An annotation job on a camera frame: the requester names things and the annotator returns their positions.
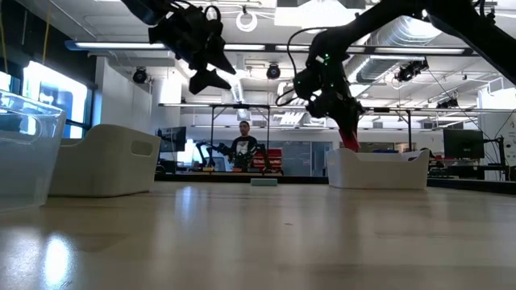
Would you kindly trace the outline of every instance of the clear plastic bin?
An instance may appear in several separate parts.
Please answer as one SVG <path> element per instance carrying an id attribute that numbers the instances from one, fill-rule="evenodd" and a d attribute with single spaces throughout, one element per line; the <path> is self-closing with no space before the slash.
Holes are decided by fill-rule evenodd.
<path id="1" fill-rule="evenodd" d="M 0 212 L 44 205 L 65 112 L 0 91 Z"/>

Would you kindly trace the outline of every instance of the computer monitor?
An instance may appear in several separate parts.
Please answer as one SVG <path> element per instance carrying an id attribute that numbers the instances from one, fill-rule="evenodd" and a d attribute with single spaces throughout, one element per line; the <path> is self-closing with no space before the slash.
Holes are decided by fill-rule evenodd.
<path id="1" fill-rule="evenodd" d="M 484 136 L 478 130 L 443 131 L 444 155 L 451 158 L 480 159 L 485 157 Z"/>
<path id="2" fill-rule="evenodd" d="M 186 143 L 186 127 L 160 128 L 156 136 L 161 137 L 160 152 L 183 152 Z"/>

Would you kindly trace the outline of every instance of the person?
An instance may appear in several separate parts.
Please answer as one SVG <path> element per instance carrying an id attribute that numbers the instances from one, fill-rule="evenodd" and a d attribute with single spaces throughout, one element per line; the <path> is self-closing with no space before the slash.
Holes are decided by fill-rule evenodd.
<path id="1" fill-rule="evenodd" d="M 231 145 L 231 152 L 234 156 L 247 154 L 249 150 L 258 144 L 256 139 L 249 135 L 251 128 L 247 121 L 240 122 L 239 128 L 241 136 L 235 139 Z"/>

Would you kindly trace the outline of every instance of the white ring light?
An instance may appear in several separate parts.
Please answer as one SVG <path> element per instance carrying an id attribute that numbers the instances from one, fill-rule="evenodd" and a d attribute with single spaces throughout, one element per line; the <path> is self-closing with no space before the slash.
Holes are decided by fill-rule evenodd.
<path id="1" fill-rule="evenodd" d="M 238 16 L 236 16 L 236 26 L 243 32 L 251 32 L 256 29 L 258 26 L 258 18 L 254 12 L 248 12 L 251 15 L 251 22 L 248 24 L 242 23 L 242 16 L 244 16 L 243 12 L 240 12 Z"/>

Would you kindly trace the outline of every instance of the black t-shirt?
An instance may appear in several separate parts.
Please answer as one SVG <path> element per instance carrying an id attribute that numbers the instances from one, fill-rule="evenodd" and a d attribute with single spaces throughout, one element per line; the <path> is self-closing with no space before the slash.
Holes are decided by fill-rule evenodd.
<path id="1" fill-rule="evenodd" d="M 258 141 L 254 137 L 251 136 L 240 136 L 231 145 L 231 151 L 235 153 L 235 155 L 246 154 L 250 149 L 252 149 L 255 145 L 258 144 Z"/>

